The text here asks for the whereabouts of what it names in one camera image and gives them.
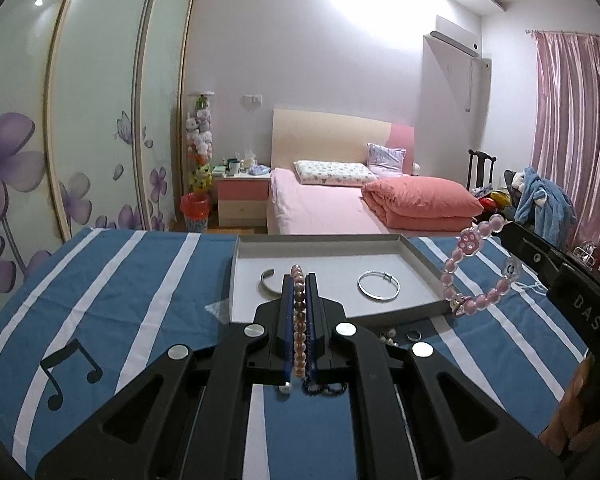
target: patterned pillowcase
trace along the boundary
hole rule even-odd
[[[403,148],[386,148],[378,144],[368,143],[366,166],[378,178],[402,176],[402,165],[407,150]]]
[[[300,184],[362,187],[377,178],[359,162],[298,160],[294,164],[300,177]]]

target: curtain rod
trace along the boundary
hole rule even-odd
[[[575,34],[576,36],[595,36],[596,38],[600,38],[599,34],[587,34],[586,32],[568,32],[566,30],[526,30],[527,34],[533,34],[535,32],[542,32],[544,34]]]

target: pink curtain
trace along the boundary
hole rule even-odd
[[[600,38],[536,32],[538,124],[532,164],[578,215],[574,243],[600,241]]]

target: music note print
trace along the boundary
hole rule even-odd
[[[56,389],[56,394],[49,397],[46,405],[52,412],[56,412],[60,408],[62,408],[62,403],[64,402],[64,395],[62,394],[62,389],[58,384],[58,381],[53,377],[51,373],[51,369],[54,366],[58,366],[60,363],[66,361],[69,357],[74,355],[76,352],[80,352],[88,362],[90,362],[91,366],[93,366],[93,370],[87,374],[87,382],[89,384],[97,383],[102,378],[102,368],[98,366],[96,361],[94,361],[93,357],[89,355],[89,353],[84,349],[84,346],[77,340],[74,339],[70,343],[68,343],[64,348],[59,349],[57,352],[53,352],[48,357],[45,357],[40,361],[40,367],[42,371],[49,378],[54,388]]]

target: drawer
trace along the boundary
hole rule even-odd
[[[266,202],[269,198],[268,180],[218,180],[218,200]]]
[[[252,227],[267,224],[267,203],[256,200],[219,200],[220,227]]]

